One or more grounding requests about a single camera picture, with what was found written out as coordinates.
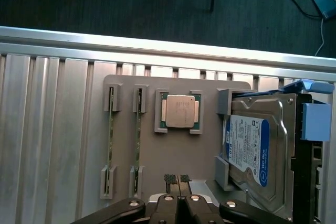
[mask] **blue plastic tab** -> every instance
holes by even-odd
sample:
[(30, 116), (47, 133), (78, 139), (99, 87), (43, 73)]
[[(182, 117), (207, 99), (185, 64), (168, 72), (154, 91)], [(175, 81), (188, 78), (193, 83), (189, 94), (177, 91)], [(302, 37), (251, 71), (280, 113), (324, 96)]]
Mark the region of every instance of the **blue plastic tab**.
[(302, 140), (330, 141), (331, 105), (303, 104)]
[(334, 85), (326, 82), (317, 82), (313, 80), (301, 79), (291, 84), (283, 86), (280, 91), (284, 93), (300, 93), (302, 90), (320, 94), (331, 94), (334, 91)]
[(313, 80), (301, 79), (291, 84), (283, 86), (280, 89), (274, 89), (264, 92), (245, 93), (235, 97), (254, 97), (257, 95), (268, 95), (274, 93), (301, 93), (301, 91), (315, 92), (320, 94), (332, 94), (334, 91), (334, 85), (326, 82), (317, 82)]

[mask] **gray plastic bracket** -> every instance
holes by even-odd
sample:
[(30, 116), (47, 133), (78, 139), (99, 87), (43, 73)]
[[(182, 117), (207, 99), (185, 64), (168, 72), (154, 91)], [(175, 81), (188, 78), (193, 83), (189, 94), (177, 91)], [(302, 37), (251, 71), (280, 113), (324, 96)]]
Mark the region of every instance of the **gray plastic bracket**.
[(109, 111), (110, 106), (110, 88), (113, 88), (113, 108), (112, 111), (120, 111), (122, 84), (105, 83), (104, 84), (104, 111)]
[(146, 98), (148, 96), (148, 85), (134, 85), (134, 93), (133, 93), (133, 112), (136, 113), (136, 107), (138, 102), (138, 89), (142, 89), (141, 92), (141, 113), (146, 112)]
[(200, 114), (198, 115), (198, 121), (199, 121), (199, 130), (189, 130), (190, 134), (202, 134), (203, 133), (203, 115), (204, 115), (204, 102), (202, 102), (202, 99), (204, 98), (203, 96), (203, 91), (201, 90), (191, 90), (190, 94), (200, 94), (201, 95), (201, 102), (199, 104), (199, 110)]
[(253, 93), (256, 90), (251, 89), (218, 89), (218, 107), (217, 114), (231, 115), (232, 96), (234, 94)]
[(230, 185), (229, 179), (229, 163), (219, 156), (215, 156), (215, 180), (224, 191), (233, 191), (235, 187)]
[(135, 167), (131, 166), (130, 170), (130, 182), (128, 186), (128, 197), (132, 198), (134, 197), (134, 177), (135, 177)]
[(105, 183), (106, 183), (106, 174), (107, 174), (107, 165), (100, 172), (100, 198), (101, 199), (112, 199), (113, 198), (113, 187), (114, 180), (117, 175), (117, 167), (115, 165), (112, 166), (109, 172), (109, 192), (106, 194), (105, 192)]
[(169, 93), (169, 89), (156, 89), (155, 92), (155, 118), (154, 118), (154, 132), (167, 133), (168, 129), (160, 128), (162, 102), (161, 94)]
[(133, 192), (134, 192), (135, 167), (131, 166), (130, 183), (129, 183), (129, 191), (128, 191), (128, 196), (130, 198), (135, 197), (135, 198), (141, 199), (143, 170), (144, 170), (144, 166), (140, 166), (139, 171), (138, 171), (138, 191), (136, 192), (136, 194), (134, 194)]

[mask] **aluminum rail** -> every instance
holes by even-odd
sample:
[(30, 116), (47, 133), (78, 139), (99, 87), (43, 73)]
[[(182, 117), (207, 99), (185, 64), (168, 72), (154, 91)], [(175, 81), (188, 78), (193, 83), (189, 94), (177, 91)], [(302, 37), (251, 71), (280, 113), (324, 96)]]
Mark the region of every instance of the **aluminum rail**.
[[(265, 66), (280, 66), (285, 68), (302, 70), (308, 69), (314, 71), (322, 70), (334, 72), (336, 69), (336, 59), (330, 58), (1, 26), (0, 41), (9, 41), (9, 43), (15, 42), (18, 44), (25, 43), (41, 47), (63, 47), (68, 49), (84, 50), (90, 48), (91, 50), (99, 49), (103, 51), (132, 52), (191, 59), (206, 59), (251, 64), (257, 63)], [(92, 60), (91, 57), (86, 55), (83, 55), (82, 58)]]

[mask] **gray carpet floor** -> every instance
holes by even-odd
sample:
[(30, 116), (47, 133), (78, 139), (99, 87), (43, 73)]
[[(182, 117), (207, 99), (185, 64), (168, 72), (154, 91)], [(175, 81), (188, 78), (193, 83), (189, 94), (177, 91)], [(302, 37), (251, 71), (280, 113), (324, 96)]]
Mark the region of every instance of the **gray carpet floor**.
[[(312, 0), (297, 0), (317, 14)], [(313, 55), (320, 20), (290, 0), (0, 0), (0, 25)], [(336, 20), (323, 57), (336, 57)]]

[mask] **wd label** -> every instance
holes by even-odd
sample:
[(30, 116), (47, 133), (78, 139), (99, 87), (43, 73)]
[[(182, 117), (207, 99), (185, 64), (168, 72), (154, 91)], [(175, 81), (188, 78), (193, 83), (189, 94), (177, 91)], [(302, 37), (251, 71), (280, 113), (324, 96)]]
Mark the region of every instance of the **wd label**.
[(242, 172), (250, 169), (255, 181), (265, 187), (269, 146), (267, 120), (231, 115), (223, 133), (229, 163)]

